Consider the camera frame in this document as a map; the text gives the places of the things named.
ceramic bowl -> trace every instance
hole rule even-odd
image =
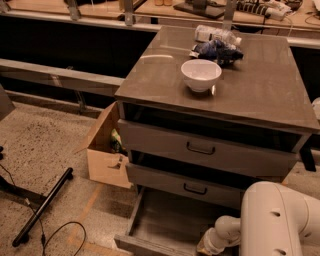
[[[192,91],[204,92],[211,89],[219,80],[222,70],[209,60],[188,60],[181,66],[184,83]]]

drawer handle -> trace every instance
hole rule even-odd
[[[211,151],[204,151],[204,150],[200,150],[200,149],[196,149],[196,148],[192,148],[191,147],[191,143],[188,141],[187,142],[187,149],[193,152],[197,152],[197,153],[201,153],[201,154],[206,154],[206,155],[212,155],[215,151],[216,148],[212,147]]]
[[[188,188],[188,185],[186,183],[183,184],[183,188],[185,191],[188,191],[188,192],[191,192],[191,193],[194,193],[194,194],[197,194],[197,195],[205,195],[207,194],[207,188],[204,188],[203,191],[197,191],[197,190],[194,190],[194,189],[191,189],[191,188]]]

cabinet top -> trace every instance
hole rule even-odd
[[[222,68],[214,95],[195,94],[181,65],[194,29],[162,27],[123,84],[117,100],[280,130],[320,129],[286,38],[238,34],[242,60]]]

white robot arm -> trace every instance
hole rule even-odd
[[[231,218],[223,216],[216,221],[215,231],[209,229],[202,239],[210,243],[204,243],[202,252],[199,243],[198,252],[217,255],[224,247],[239,244],[234,236],[239,231],[241,256],[303,256],[302,241],[320,245],[320,200],[280,184],[250,186],[242,200],[241,219]]]

concrete floor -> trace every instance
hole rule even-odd
[[[41,216],[46,237],[63,224],[78,221],[87,233],[78,255],[130,255],[116,248],[113,237],[126,231],[135,191],[89,180],[86,152],[73,153],[95,119],[79,115],[73,104],[14,95],[11,99],[15,110],[0,121],[0,145],[4,147],[0,163],[11,172],[15,184],[47,195],[68,167],[74,169],[73,180],[65,183]],[[320,199],[317,168],[315,173],[307,172],[298,162],[286,179],[287,186]],[[2,169],[0,174],[10,182]],[[12,247],[33,213],[11,199],[0,192],[0,255],[42,255],[38,222],[29,232],[28,243]],[[70,224],[51,240],[46,255],[73,255],[82,239],[82,229]],[[320,247],[315,245],[303,245],[303,251],[305,256],[320,256]]]

